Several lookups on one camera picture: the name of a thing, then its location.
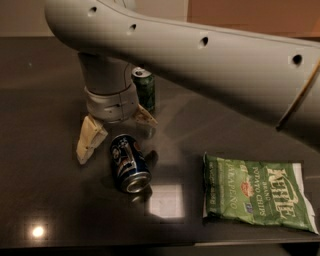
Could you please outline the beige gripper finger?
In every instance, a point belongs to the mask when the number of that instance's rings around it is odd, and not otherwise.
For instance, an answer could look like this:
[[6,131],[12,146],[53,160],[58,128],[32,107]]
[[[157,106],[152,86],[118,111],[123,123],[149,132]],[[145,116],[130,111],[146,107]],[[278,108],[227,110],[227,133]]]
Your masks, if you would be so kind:
[[100,120],[90,114],[84,118],[76,148],[77,159],[81,165],[90,159],[107,135],[108,132]]
[[158,125],[157,120],[141,105],[138,105],[137,110],[132,115],[132,118],[140,124],[156,127]]

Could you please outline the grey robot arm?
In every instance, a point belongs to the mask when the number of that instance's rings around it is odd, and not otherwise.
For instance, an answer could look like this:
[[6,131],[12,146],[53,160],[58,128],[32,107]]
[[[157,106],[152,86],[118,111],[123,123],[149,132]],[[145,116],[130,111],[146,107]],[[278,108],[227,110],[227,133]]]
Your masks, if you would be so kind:
[[317,42],[148,17],[121,0],[46,0],[45,18],[77,51],[97,119],[118,123],[137,110],[125,78],[133,64],[319,147]]

